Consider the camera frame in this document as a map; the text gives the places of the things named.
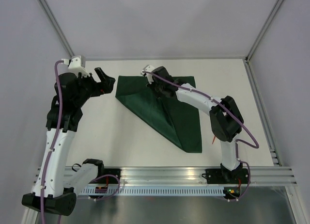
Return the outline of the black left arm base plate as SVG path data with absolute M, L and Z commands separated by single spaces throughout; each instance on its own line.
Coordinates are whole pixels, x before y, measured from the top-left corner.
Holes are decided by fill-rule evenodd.
M 100 176 L 108 175 L 106 177 L 103 177 L 97 181 L 99 184 L 118 184 L 117 179 L 121 178 L 121 169 L 120 168 L 105 168 L 103 170 L 103 173 L 100 174 Z

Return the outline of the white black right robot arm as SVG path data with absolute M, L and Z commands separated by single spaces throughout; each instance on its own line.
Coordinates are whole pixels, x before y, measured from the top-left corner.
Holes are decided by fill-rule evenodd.
M 236 115 L 241 123 L 244 121 L 235 100 L 230 96 L 218 98 L 204 95 L 190 83 L 174 79 L 163 66 L 154 68 L 147 65 L 141 74 L 146 76 L 147 86 L 158 97 L 175 98 L 197 108 L 210 117 L 211 130 L 214 136 L 220 140 L 221 145 L 221 177 L 226 183 L 237 180 L 243 166 L 239 161 L 235 141 L 242 131 L 242 127 L 228 112 Z

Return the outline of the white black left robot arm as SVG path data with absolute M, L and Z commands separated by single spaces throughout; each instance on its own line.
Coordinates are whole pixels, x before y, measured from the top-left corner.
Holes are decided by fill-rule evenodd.
M 46 122 L 46 149 L 40 173 L 32 192 L 23 195 L 22 205 L 41 213 L 69 216 L 80 192 L 90 183 L 101 183 L 106 172 L 102 160 L 86 159 L 81 168 L 65 182 L 66 162 L 78 124 L 82 106 L 91 97 L 110 94 L 115 78 L 95 68 L 100 81 L 91 74 L 66 72 L 56 76 L 55 96 Z

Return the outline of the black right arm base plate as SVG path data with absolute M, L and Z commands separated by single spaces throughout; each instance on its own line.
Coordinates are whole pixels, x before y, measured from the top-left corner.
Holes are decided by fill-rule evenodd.
M 206 179 L 207 184 L 247 184 L 249 180 L 248 169 L 240 170 L 222 170 L 222 169 L 206 169 L 202 173 L 202 178 Z

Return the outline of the dark green cloth napkin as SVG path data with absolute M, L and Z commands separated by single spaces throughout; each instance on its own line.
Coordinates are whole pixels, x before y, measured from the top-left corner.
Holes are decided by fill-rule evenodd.
M 202 152 L 197 108 L 176 98 L 157 98 L 142 76 L 119 76 L 115 97 L 127 109 L 187 153 Z

